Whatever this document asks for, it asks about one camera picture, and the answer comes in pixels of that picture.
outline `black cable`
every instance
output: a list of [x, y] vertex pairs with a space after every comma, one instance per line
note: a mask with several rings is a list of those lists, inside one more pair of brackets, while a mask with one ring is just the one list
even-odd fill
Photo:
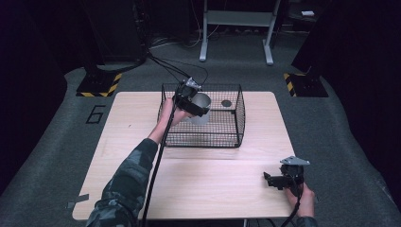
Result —
[[169, 60], [169, 59], [161, 59], [161, 58], [157, 58], [154, 57], [150, 52], [148, 53], [148, 58], [150, 58], [152, 61], [154, 61], [155, 63], [159, 64], [160, 66], [164, 67], [165, 70], [171, 75], [173, 76], [178, 82], [181, 82], [176, 75], [174, 75], [174, 73], [180, 74], [188, 79], [192, 78], [191, 76], [189, 76], [189, 74], [185, 73], [184, 70], [178, 68], [177, 66], [169, 63], [168, 61], [172, 61], [172, 62], [176, 62], [176, 63], [180, 63], [180, 64], [185, 64], [185, 65], [189, 65], [189, 66], [193, 66], [193, 67], [197, 67], [199, 69], [202, 69], [205, 72], [205, 78], [203, 80], [203, 82], [200, 84], [200, 86], [202, 86], [207, 79], [209, 78], [209, 73], [207, 72], [207, 70], [203, 67], [197, 66], [195, 64], [190, 64], [190, 63], [185, 63], [185, 62], [181, 62], [181, 61], [174, 61], [174, 60]]
[[294, 226], [294, 227], [297, 227], [296, 225], [295, 225], [295, 223], [294, 223], [294, 221], [292, 220], [292, 221], [290, 221], [291, 222], [291, 224], [292, 224], [292, 226]]
[[295, 206], [294, 206], [294, 209], [292, 210], [292, 213], [289, 215], [289, 217], [286, 219], [286, 221], [284, 221], [284, 223], [281, 225], [281, 227], [285, 227], [285, 226], [287, 226], [288, 224], [289, 224], [289, 222], [290, 221], [292, 221], [292, 219], [295, 217], [295, 215], [297, 214], [297, 212], [298, 212], [298, 209], [299, 209], [299, 207], [300, 207], [300, 205], [301, 205], [301, 203], [300, 203], [300, 201], [301, 201], [301, 193], [300, 193], [300, 190], [299, 190], [299, 187], [298, 187], [298, 184], [295, 182], [295, 179], [294, 179], [294, 177], [293, 176], [290, 176], [291, 177], [291, 179], [292, 179], [292, 182], [293, 182], [293, 186], [295, 187], [295, 191], [296, 191], [296, 196], [297, 196], [297, 198], [298, 198], [298, 200], [297, 200], [297, 203], [295, 204]]
[[152, 193], [152, 190], [153, 190], [153, 185], [154, 185], [154, 182], [156, 180], [156, 175], [157, 175], [157, 171], [159, 169], [160, 162], [162, 160], [163, 150], [165, 148], [165, 143], [166, 143], [168, 131], [170, 130], [171, 123], [173, 122], [174, 113], [175, 113], [176, 109], [177, 109], [177, 105], [175, 104], [175, 99], [173, 99], [173, 107], [171, 108], [171, 114], [170, 114], [170, 117], [168, 118], [168, 123], [167, 123], [167, 126], [166, 126], [166, 130], [165, 130], [165, 133], [163, 134], [163, 138], [162, 138], [162, 141], [160, 143], [160, 148], [159, 148], [159, 153], [158, 153], [158, 156], [157, 156], [157, 161], [156, 161], [156, 164], [155, 164], [155, 166], [153, 168], [153, 174], [151, 176], [151, 180], [150, 180], [149, 187], [148, 187], [147, 200], [146, 200], [145, 207], [144, 207], [144, 214], [142, 216], [142, 226], [143, 227], [145, 227], [146, 224], [147, 224], [148, 207], [149, 207], [149, 204], [150, 204], [150, 197], [151, 197], [151, 193]]
[[275, 225], [275, 223], [273, 222], [272, 219], [266, 218], [266, 220], [268, 220], [270, 222], [271, 226], [276, 227], [276, 225]]
[[164, 44], [170, 44], [171, 38], [168, 37], [167, 35], [159, 34], [158, 36], [153, 35], [154, 37], [149, 43], [149, 49], [154, 48], [155, 46], [160, 46]]
[[197, 67], [197, 68], [203, 70], [204, 73], [206, 74], [206, 77], [204, 78], [204, 80], [203, 80], [203, 82], [200, 84], [200, 86], [202, 86], [202, 85], [206, 82], [206, 80], [209, 78], [209, 72], [207, 72], [207, 70], [206, 70], [205, 68], [200, 67], [200, 66], [198, 66], [198, 65], [196, 65], [196, 64], [190, 64], [190, 63], [185, 63], [185, 62], [182, 62], [182, 61], [174, 61], [174, 60], [169, 60], [169, 59], [160, 59], [160, 60], [163, 60], [163, 61], [172, 61], [172, 62], [176, 62], [176, 63], [180, 63], [180, 64], [185, 64], [185, 65]]
[[176, 73], [179, 73], [179, 74], [181, 74], [181, 75], [187, 77], [188, 79], [191, 78], [191, 77], [190, 77], [187, 73], [185, 73], [183, 70], [179, 69], [178, 67], [176, 67], [176, 66], [174, 66], [174, 65], [172, 65], [172, 64], [170, 64], [170, 63], [168, 63], [168, 62], [165, 62], [165, 61], [163, 61], [163, 60], [161, 60], [161, 59], [159, 59], [159, 58], [156, 58], [156, 57], [152, 56], [151, 54], [149, 54], [149, 58], [152, 59], [153, 61], [157, 61], [158, 64], [162, 65], [163, 67], [167, 67], [167, 68], [169, 68], [169, 69], [175, 71]]

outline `dark background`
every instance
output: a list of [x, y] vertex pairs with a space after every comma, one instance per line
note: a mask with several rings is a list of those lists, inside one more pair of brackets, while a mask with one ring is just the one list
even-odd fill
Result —
[[[232, 1], [230, 8], [235, 9], [239, 2]], [[247, 1], [246, 6], [267, 9], [269, 6], [262, 2], [265, 1]], [[197, 13], [201, 13], [201, 1], [194, 3]], [[221, 3], [211, 7], [221, 8], [218, 4]], [[183, 1], [181, 6], [173, 8], [188, 12], [192, 10], [190, 7], [188, 1]], [[309, 66], [321, 69], [341, 100], [353, 135], [383, 175], [398, 207], [401, 204], [399, 7], [396, 1], [333, 1], [293, 63], [303, 71]], [[82, 58], [104, 64], [110, 50], [99, 46], [97, 32], [103, 26], [94, 29], [92, 19], [78, 0], [7, 0], [1, 1], [0, 10], [0, 75], [6, 94], [0, 156], [3, 191], [62, 103], [66, 91], [63, 76], [82, 67]], [[164, 14], [157, 10], [148, 10], [149, 22], [163, 29], [159, 18], [160, 13]], [[159, 15], [152, 18], [152, 11]], [[186, 29], [189, 33], [197, 29], [190, 15], [181, 14], [188, 20], [183, 21], [180, 29], [168, 30], [185, 39]], [[134, 44], [135, 48], [140, 44], [140, 35], [134, 32], [131, 36], [130, 40], [115, 42]], [[142, 54], [132, 53], [119, 60], [132, 61]]]

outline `black wire cage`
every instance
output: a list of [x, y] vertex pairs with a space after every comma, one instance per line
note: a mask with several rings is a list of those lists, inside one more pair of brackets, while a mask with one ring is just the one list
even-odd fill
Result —
[[[162, 103], [173, 97], [176, 83], [162, 86]], [[209, 120], [195, 125], [185, 119], [171, 127], [165, 146], [187, 148], [239, 148], [245, 131], [245, 104], [239, 84], [204, 84], [200, 93], [207, 94], [212, 102]]]

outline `hand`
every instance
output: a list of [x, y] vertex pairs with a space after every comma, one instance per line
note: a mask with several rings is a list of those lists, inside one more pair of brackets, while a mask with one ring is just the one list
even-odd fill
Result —
[[[160, 114], [159, 122], [158, 124], [166, 124], [168, 123], [168, 119], [170, 118], [171, 110], [173, 108], [173, 100], [171, 98], [167, 98], [165, 103], [163, 104], [163, 109]], [[175, 113], [174, 113], [174, 118], [173, 122], [171, 122], [171, 127], [177, 125], [182, 121], [184, 118], [192, 116], [191, 113], [185, 112], [181, 110], [180, 108], [177, 108]]]
[[[315, 217], [315, 192], [307, 187], [306, 183], [302, 185], [304, 192], [300, 200], [300, 207], [298, 209], [298, 217]], [[295, 197], [289, 188], [284, 189], [286, 196], [288, 198], [289, 204], [291, 204], [292, 209], [295, 207], [298, 198]]]
[[[155, 128], [148, 136], [149, 139], [153, 140], [157, 144], [159, 144], [163, 139], [163, 135], [165, 134], [165, 130], [171, 115], [173, 105], [174, 105], [173, 100], [171, 98], [167, 98], [165, 103], [163, 104], [163, 109], [162, 112], [160, 113], [159, 122], [157, 122]], [[174, 118], [173, 121], [171, 122], [171, 127], [177, 125], [178, 123], [180, 123], [181, 120], [191, 115], [192, 115], [191, 113], [185, 112], [180, 108], [177, 108], [176, 111], [174, 112]]]

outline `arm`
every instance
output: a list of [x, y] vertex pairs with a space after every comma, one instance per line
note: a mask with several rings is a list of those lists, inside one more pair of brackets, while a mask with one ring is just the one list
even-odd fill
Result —
[[[135, 226], [145, 202], [152, 162], [165, 133], [172, 107], [173, 102], [168, 98], [160, 120], [148, 138], [131, 152], [104, 187], [101, 200], [95, 204], [87, 226]], [[186, 116], [189, 113], [177, 109], [171, 126]]]
[[[318, 222], [315, 220], [315, 193], [303, 185], [304, 191], [300, 201], [300, 207], [297, 212], [297, 227], [318, 227]], [[285, 188], [285, 193], [291, 207], [294, 208], [298, 198], [296, 198], [289, 188]]]

